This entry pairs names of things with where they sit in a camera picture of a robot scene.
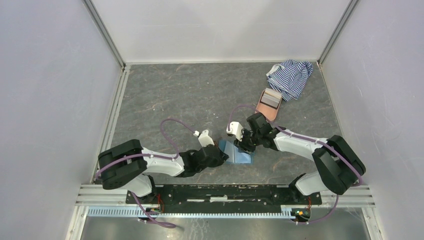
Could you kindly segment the pink card box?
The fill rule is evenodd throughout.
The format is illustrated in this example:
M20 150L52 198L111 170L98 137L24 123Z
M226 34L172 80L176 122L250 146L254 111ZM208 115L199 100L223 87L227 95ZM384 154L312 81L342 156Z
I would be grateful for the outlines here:
M280 92L271 88L265 88L260 95L256 110L262 113L270 122L277 118L283 98Z

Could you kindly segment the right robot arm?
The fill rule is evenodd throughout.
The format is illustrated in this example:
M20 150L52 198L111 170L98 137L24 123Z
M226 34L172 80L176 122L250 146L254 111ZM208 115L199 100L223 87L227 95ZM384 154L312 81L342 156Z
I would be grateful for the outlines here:
M298 176L290 184L289 199L302 204L309 195L330 191L343 195L349 188L363 183L366 167L340 135L330 138L311 137L274 125L260 112L247 118L249 128L231 121L226 133L235 137L239 150L253 153L258 146L278 152L292 153L314 162L316 171Z

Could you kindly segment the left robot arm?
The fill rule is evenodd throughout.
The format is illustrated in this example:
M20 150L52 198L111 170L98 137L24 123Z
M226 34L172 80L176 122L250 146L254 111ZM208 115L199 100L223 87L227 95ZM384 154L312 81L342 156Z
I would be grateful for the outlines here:
M157 198L152 174L188 178L207 168L219 167L228 159L215 144L172 155L149 150L138 139L132 139L98 155L95 178L105 190L124 189L151 204Z

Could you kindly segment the striped blue white cloth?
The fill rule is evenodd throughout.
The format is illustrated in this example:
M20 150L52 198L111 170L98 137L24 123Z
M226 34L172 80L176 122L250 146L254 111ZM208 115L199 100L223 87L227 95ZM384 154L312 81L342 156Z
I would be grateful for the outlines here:
M298 100L313 73L313 64L309 61L288 59L274 64L266 73L271 89L279 92L285 102Z

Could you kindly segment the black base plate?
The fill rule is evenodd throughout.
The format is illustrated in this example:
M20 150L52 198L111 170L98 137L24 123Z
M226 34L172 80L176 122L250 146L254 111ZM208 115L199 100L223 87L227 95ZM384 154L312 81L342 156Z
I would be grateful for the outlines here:
M126 204L159 204L166 214L267 214L281 207L322 204L321 194L303 195L295 186L278 184L164 184L134 187Z

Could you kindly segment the aluminium frame rail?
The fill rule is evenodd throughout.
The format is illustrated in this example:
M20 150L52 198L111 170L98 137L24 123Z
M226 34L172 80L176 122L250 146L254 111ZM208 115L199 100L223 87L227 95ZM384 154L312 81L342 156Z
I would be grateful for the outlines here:
M319 194L321 203L313 204L314 208L332 208L336 195L330 191ZM131 206L127 202L128 193L124 189L104 190L100 185L83 184L80 186L76 206ZM369 187L351 188L338 197L337 208L375 208L376 204Z

